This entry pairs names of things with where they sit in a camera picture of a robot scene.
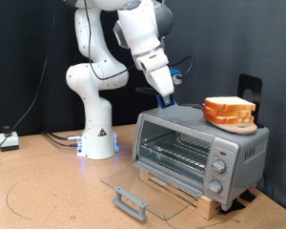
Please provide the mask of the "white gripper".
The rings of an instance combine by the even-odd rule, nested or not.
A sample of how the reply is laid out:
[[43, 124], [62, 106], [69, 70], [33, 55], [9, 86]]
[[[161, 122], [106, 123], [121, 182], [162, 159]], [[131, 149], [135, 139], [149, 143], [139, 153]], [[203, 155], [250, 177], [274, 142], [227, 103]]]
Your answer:
[[168, 67], [168, 57], [161, 47], [133, 57], [136, 67], [142, 71], [147, 82], [163, 96], [165, 105], [172, 103], [169, 94], [174, 92], [174, 83]]

